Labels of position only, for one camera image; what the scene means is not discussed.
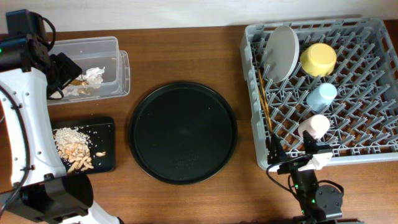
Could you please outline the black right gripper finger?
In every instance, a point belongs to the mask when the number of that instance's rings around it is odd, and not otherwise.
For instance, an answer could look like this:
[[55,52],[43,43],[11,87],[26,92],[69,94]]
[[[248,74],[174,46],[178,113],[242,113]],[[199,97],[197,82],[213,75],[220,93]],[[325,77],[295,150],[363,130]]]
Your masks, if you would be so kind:
[[308,131],[303,132],[303,143],[305,152],[318,152],[318,141],[314,139]]
[[269,144],[269,155],[267,157],[268,164],[276,164],[287,160],[287,155],[280,143],[280,137],[275,133],[271,134]]

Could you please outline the gold foil wrapper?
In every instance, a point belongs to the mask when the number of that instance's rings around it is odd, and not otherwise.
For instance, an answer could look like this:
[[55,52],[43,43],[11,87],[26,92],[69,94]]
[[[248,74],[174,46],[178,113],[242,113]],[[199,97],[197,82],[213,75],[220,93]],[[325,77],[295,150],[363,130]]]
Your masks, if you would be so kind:
[[87,85],[87,84],[88,84],[87,82],[80,81],[80,80],[73,80],[70,83],[70,85],[73,85],[73,86],[81,86],[81,85]]

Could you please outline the pink plastic cup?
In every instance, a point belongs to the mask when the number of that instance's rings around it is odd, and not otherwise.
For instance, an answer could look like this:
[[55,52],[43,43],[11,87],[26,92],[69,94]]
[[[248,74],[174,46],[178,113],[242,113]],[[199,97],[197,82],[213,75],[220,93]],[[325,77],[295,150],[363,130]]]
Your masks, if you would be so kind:
[[316,114],[299,124],[298,134],[301,138],[303,138],[303,132],[307,131],[312,138],[320,139],[326,134],[329,128],[329,119],[322,114]]

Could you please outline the white tissue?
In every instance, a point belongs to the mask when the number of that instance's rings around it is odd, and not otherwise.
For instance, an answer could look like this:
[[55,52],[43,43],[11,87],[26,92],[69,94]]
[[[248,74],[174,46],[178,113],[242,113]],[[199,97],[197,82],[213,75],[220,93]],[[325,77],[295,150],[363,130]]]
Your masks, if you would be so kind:
[[89,68],[85,74],[78,76],[76,79],[87,83],[88,85],[96,85],[103,83],[103,74],[105,73],[105,67]]

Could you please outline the light blue plastic cup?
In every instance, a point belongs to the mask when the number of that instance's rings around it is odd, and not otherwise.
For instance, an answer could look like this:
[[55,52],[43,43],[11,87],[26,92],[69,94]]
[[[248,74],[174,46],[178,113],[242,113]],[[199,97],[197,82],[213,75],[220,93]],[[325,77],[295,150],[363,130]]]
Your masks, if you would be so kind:
[[306,103],[312,110],[319,112],[326,106],[331,105],[336,96],[337,89],[334,85],[322,83],[308,94]]

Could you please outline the food scraps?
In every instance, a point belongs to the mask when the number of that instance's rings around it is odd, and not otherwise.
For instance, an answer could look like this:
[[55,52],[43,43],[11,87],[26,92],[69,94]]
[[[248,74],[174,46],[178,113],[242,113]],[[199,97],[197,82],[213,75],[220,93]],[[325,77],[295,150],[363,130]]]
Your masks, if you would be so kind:
[[106,155],[105,151],[94,152],[89,135],[79,128],[60,128],[54,133],[55,145],[62,162],[67,164],[67,174],[91,171],[93,159]]

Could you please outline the yellow plastic bowl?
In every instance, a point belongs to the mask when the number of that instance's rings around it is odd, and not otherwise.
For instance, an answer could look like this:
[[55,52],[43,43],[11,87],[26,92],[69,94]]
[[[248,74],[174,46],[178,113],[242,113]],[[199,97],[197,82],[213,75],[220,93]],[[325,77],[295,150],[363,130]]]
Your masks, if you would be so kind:
[[317,43],[304,50],[300,56],[302,69],[313,77],[325,77],[334,70],[336,52],[327,44]]

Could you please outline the grey plate with food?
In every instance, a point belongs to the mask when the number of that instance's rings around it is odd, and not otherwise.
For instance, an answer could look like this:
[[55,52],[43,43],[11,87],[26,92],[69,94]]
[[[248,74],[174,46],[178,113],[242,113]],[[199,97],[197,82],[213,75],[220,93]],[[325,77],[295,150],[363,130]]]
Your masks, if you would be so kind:
[[282,82],[293,73],[299,58],[299,39],[288,26],[277,27],[267,41],[264,78]]

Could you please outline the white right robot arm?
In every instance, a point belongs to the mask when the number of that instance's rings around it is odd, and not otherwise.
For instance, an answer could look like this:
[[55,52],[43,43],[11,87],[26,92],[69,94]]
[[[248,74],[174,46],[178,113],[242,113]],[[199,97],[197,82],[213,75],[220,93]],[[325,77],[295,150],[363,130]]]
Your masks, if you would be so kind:
[[305,154],[296,158],[286,155],[276,133],[271,134],[270,153],[266,169],[268,178],[288,191],[300,204],[301,216],[293,217],[292,223],[361,223],[360,220],[343,219],[341,207],[345,190],[330,180],[318,180],[315,171],[328,164],[333,155],[325,142],[303,132]]

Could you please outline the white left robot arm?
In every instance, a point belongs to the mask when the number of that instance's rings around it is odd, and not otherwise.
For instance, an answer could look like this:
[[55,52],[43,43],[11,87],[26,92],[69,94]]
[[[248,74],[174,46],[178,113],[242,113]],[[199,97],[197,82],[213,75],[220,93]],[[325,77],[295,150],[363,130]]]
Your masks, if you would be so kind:
[[21,9],[6,14],[1,41],[1,104],[12,153],[12,190],[2,211],[32,222],[119,223],[93,198],[85,174],[70,175],[58,155],[47,101],[82,72],[65,54],[54,55],[50,21]]

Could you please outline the clear plastic waste bin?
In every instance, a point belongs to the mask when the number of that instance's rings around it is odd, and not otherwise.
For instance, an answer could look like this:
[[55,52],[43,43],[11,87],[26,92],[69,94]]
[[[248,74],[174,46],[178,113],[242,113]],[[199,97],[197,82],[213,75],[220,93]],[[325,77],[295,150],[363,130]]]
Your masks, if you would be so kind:
[[82,69],[85,74],[89,68],[105,67],[103,83],[96,85],[68,85],[64,89],[87,88],[90,95],[66,96],[60,100],[48,100],[48,105],[61,105],[82,101],[102,100],[126,96],[130,92],[130,66],[128,55],[119,49],[115,37],[95,37],[57,41],[51,54],[64,53]]

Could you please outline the grey plastic dishwasher rack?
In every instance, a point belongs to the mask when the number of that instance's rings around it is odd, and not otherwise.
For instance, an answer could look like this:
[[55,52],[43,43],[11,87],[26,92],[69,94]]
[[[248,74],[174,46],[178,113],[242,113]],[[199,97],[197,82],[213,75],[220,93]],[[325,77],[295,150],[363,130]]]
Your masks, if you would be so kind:
[[[290,157],[304,153],[298,134],[302,121],[313,116],[305,99],[322,83],[337,89],[330,106],[320,112],[330,121],[322,141],[333,150],[333,166],[397,159],[397,54],[380,19],[352,18],[289,22],[298,36],[299,49],[312,44],[331,46],[337,56],[334,71],[326,77],[311,77],[296,64],[291,76],[280,82],[264,78],[265,47],[276,23],[245,28],[240,45],[244,79],[251,102],[251,125],[257,164],[268,166],[267,142],[271,133],[280,137]],[[257,71],[261,71],[272,121],[268,130],[261,105]]]

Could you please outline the black rectangular bin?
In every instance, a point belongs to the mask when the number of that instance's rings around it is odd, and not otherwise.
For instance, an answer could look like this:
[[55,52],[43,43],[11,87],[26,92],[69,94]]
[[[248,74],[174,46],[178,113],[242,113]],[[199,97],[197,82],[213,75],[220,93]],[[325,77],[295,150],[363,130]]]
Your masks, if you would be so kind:
[[79,128],[79,130],[91,139],[90,147],[94,152],[105,151],[106,155],[95,158],[95,168],[91,171],[76,172],[73,174],[95,174],[111,172],[116,167],[116,148],[115,148],[115,124],[110,117],[99,117],[90,119],[75,119],[68,121],[53,121],[53,134],[60,128]]

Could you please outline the round black serving tray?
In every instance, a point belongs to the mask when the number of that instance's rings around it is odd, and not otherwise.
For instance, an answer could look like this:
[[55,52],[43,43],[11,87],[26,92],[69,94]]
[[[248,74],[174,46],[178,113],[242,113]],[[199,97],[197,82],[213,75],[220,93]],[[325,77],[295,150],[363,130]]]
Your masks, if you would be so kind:
[[173,82],[149,93],[127,129],[131,154],[141,169],[168,184],[189,185],[217,174],[238,140],[233,109],[215,90]]

